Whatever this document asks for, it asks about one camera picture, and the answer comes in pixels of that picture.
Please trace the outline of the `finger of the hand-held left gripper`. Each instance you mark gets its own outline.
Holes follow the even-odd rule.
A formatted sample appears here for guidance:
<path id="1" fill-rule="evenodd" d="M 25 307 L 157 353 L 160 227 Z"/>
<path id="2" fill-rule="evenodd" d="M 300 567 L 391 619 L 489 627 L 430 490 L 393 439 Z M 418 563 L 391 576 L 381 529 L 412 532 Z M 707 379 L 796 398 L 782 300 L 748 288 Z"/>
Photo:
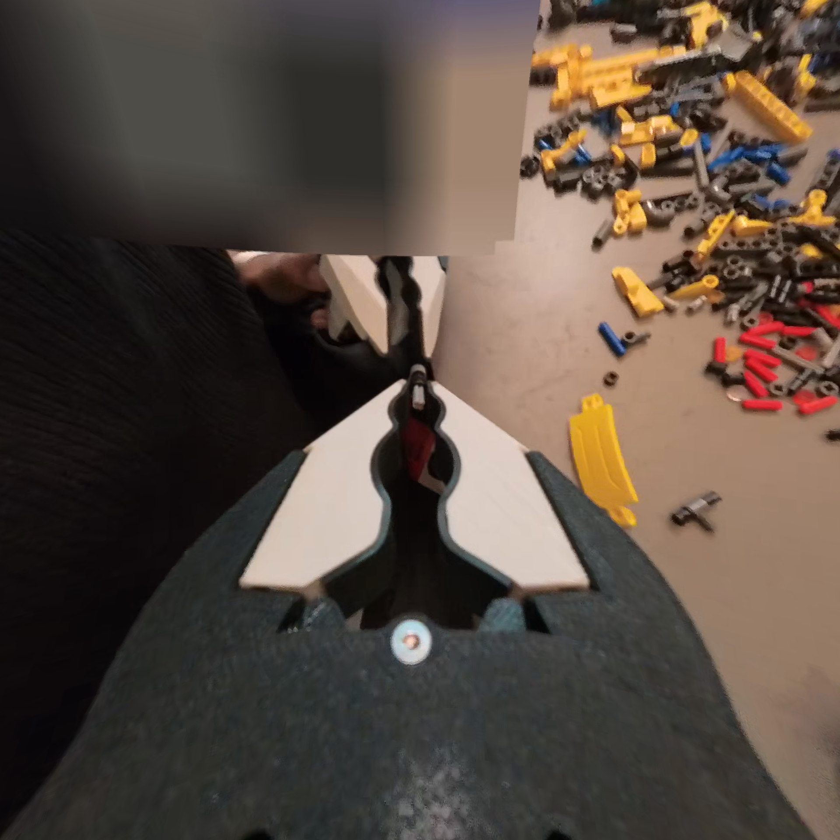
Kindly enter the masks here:
<path id="1" fill-rule="evenodd" d="M 410 361 L 431 361 L 442 319 L 447 273 L 437 257 L 411 257 L 406 279 L 406 347 Z"/>
<path id="2" fill-rule="evenodd" d="M 407 332 L 403 283 L 380 278 L 369 256 L 321 256 L 319 269 L 329 289 L 327 334 L 335 343 L 359 340 L 386 357 Z"/>

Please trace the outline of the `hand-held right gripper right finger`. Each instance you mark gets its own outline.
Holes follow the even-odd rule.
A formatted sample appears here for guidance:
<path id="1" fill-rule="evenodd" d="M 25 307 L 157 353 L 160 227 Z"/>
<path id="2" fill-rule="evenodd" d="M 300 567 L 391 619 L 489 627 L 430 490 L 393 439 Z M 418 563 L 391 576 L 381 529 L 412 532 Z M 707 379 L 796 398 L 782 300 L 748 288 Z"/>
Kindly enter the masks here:
<path id="1" fill-rule="evenodd" d="M 423 386 L 434 436 L 420 473 L 458 609 L 482 616 L 495 600 L 587 592 L 590 576 L 530 461 L 532 451 L 435 382 Z"/>

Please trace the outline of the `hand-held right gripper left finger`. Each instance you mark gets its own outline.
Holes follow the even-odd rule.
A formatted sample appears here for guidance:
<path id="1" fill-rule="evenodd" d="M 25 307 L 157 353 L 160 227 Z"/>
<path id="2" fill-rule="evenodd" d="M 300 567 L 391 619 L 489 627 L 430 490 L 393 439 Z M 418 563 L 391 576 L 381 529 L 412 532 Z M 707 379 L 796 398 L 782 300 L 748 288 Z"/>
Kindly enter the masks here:
<path id="1" fill-rule="evenodd" d="M 396 430 L 396 382 L 301 453 L 299 466 L 239 578 L 249 590 L 335 601 L 345 616 L 372 604 L 393 567 L 392 504 L 375 455 Z"/>

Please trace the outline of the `yellow curved panel piece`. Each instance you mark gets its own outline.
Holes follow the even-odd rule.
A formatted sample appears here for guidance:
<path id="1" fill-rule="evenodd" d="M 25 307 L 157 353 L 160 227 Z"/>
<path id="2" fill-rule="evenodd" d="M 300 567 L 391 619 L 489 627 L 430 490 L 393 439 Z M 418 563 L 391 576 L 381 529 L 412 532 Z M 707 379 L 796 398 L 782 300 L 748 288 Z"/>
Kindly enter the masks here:
<path id="1" fill-rule="evenodd" d="M 638 497 L 618 441 L 613 407 L 593 393 L 569 421 L 574 467 L 584 494 L 618 526 L 632 529 Z"/>

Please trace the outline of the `pile of toy brick pieces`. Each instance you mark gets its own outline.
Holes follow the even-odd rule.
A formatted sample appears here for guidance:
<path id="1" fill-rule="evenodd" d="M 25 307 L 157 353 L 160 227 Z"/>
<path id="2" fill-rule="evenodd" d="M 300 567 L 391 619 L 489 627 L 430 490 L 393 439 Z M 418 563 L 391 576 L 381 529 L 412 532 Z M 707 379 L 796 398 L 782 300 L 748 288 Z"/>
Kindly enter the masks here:
<path id="1" fill-rule="evenodd" d="M 838 114 L 838 2 L 544 2 L 538 32 L 608 25 L 615 48 L 542 40 L 550 90 L 520 178 L 609 202 L 593 250 L 686 222 L 652 279 L 612 278 L 638 319 L 719 312 L 704 373 L 746 412 L 838 406 L 838 140 L 780 194 Z"/>

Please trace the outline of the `person's left hand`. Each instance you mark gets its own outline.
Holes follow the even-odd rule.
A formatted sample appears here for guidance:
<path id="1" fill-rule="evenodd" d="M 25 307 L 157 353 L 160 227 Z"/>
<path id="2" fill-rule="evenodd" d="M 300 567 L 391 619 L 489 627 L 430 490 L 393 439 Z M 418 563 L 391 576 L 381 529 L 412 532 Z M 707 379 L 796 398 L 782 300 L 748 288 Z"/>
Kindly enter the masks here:
<path id="1" fill-rule="evenodd" d="M 244 251 L 232 259 L 248 289 L 283 305 L 322 296 L 329 290 L 320 270 L 320 255 Z"/>

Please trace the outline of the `red plastic object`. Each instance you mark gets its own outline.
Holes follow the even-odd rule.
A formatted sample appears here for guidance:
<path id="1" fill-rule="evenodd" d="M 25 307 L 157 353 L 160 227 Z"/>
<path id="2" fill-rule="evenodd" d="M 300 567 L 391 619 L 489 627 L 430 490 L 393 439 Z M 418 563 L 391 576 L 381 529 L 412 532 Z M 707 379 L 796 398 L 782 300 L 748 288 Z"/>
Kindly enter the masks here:
<path id="1" fill-rule="evenodd" d="M 402 427 L 401 441 L 403 463 L 410 480 L 437 494 L 440 493 L 438 479 L 428 470 L 428 463 L 436 446 L 432 429 L 410 416 Z"/>

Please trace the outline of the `dark grey connector piece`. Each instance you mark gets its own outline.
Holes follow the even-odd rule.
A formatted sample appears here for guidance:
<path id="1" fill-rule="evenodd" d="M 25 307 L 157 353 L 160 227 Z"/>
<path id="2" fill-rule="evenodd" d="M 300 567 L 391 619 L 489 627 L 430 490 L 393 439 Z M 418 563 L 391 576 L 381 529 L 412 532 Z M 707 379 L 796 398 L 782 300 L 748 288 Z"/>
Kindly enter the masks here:
<path id="1" fill-rule="evenodd" d="M 685 527 L 688 523 L 694 522 L 706 532 L 714 532 L 714 526 L 709 520 L 709 511 L 720 501 L 721 496 L 717 492 L 709 491 L 673 511 L 670 514 L 670 520 L 679 527 Z"/>

